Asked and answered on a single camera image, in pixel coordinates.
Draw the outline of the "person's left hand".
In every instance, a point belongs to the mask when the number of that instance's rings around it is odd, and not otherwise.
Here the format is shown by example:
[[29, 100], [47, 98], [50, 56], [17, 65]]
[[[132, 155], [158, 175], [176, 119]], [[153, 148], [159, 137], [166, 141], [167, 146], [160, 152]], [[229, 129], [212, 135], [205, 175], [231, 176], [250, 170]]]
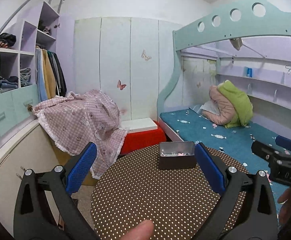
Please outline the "person's left hand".
[[154, 233], [154, 224], [151, 220], [144, 220], [135, 228], [123, 235], [120, 240], [149, 240]]

